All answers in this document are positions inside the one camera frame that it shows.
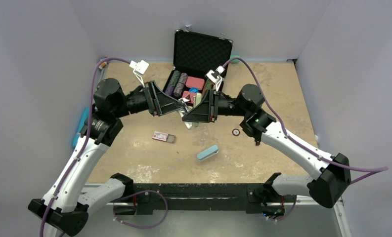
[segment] gray wall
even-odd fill
[[[171,61],[174,30],[235,41],[249,60],[298,58],[330,0],[71,0],[99,55]]]
[[[72,153],[96,61],[69,1],[0,1],[0,236],[38,236],[27,205]]]
[[[353,236],[392,236],[392,1],[332,0],[297,68],[320,146],[390,167],[346,191]]]

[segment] table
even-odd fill
[[[293,63],[252,63],[260,85],[288,130],[316,146],[315,136]],[[150,64],[144,80],[154,80],[162,89],[173,68],[171,63]],[[124,63],[110,63],[105,78],[117,79],[125,94],[139,84]],[[255,84],[243,64],[230,64],[223,92],[236,97],[245,84]],[[215,123],[200,123],[190,130],[177,112],[153,117],[141,112],[121,118],[123,129],[100,159],[88,183],[105,183],[117,172],[135,183],[262,183],[274,172],[306,174],[276,149],[246,136],[242,117],[218,117]],[[233,136],[238,128],[240,136]],[[174,144],[152,139],[154,131],[176,136]],[[204,149],[219,146],[219,153],[198,161]]]

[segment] cable clip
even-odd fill
[[[140,62],[135,62],[135,61],[131,61],[131,63],[129,64],[129,67],[133,68],[133,74],[135,75],[135,77],[137,78],[137,80],[139,81],[139,83],[145,87],[145,83],[143,82],[143,74],[145,74],[146,69],[148,69],[149,67],[149,63],[141,60]]]
[[[215,91],[219,91],[220,86],[222,85],[223,82],[223,77],[220,76],[221,73],[225,71],[225,68],[222,66],[219,66],[216,71],[210,70],[206,74],[206,78],[212,81],[215,84]]]

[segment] open box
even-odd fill
[[[218,66],[223,65],[231,56],[233,41],[219,37],[213,37],[200,33],[190,32],[187,30],[176,30],[174,36],[174,60],[173,69],[164,86],[163,92],[166,92],[168,84],[174,71],[187,73],[189,77],[203,79],[206,82],[205,75],[209,70],[216,70]],[[228,66],[221,74],[226,77]],[[179,99],[190,87],[184,86]]]

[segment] beige table surface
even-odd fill
[[[316,146],[293,63],[250,64],[272,107],[288,130]],[[172,64],[150,64],[144,80],[155,80],[162,89]],[[116,78],[125,94],[138,82],[124,63],[110,63],[106,78]],[[223,92],[236,97],[245,84],[255,84],[243,64],[229,65]],[[264,104],[263,108],[271,114]],[[200,123],[188,130],[177,112],[153,117],[141,112],[121,119],[124,125],[111,148],[96,165],[88,183],[105,183],[117,172],[135,183],[262,183],[274,172],[305,174],[300,166],[274,148],[246,136],[239,123],[242,117],[218,117],[215,123]],[[238,128],[240,136],[231,131]],[[176,136],[174,144],[152,139],[154,131]],[[205,161],[196,155],[219,146],[219,153]]]

